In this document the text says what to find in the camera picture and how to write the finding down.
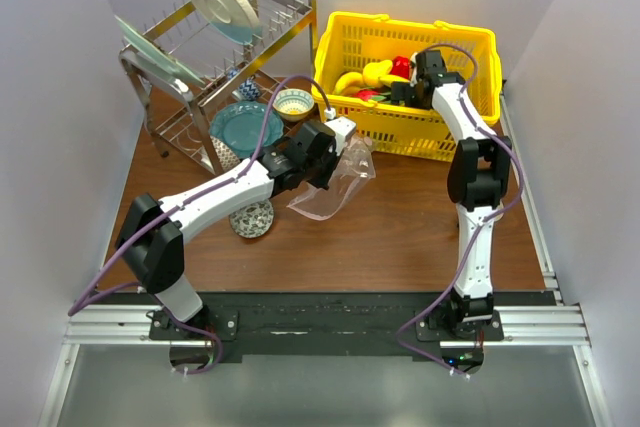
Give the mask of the clear zip top bag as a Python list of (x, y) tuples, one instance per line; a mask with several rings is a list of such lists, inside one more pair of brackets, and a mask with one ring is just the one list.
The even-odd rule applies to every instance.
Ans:
[(325, 221), (336, 215), (376, 177), (372, 149), (373, 143), (368, 137), (355, 134), (343, 151), (328, 189), (308, 186), (287, 207), (314, 221)]

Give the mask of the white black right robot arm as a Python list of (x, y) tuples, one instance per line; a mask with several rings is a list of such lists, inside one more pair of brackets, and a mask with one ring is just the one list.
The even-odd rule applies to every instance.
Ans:
[(446, 291), (398, 332), (404, 333), (443, 305), (448, 333), (466, 340), (493, 315), (493, 228), (508, 190), (513, 151), (510, 139), (497, 135), (486, 124), (467, 93), (479, 70), (475, 58), (469, 58), (473, 71), (465, 79), (447, 69), (443, 48), (469, 54), (450, 43), (437, 43), (415, 53), (410, 86), (417, 100), (430, 105), (442, 117), (456, 145), (447, 191), (458, 215), (459, 265)]

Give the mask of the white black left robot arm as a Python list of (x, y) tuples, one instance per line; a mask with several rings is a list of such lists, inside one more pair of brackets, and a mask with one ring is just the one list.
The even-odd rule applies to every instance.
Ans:
[(260, 148), (255, 158), (196, 188), (161, 200), (144, 194), (133, 201), (117, 238), (117, 254), (173, 316), (177, 333), (196, 339), (209, 323), (208, 308), (185, 274), (185, 245), (232, 213), (303, 182), (326, 189), (355, 131), (355, 123), (345, 117), (306, 121), (294, 136)]

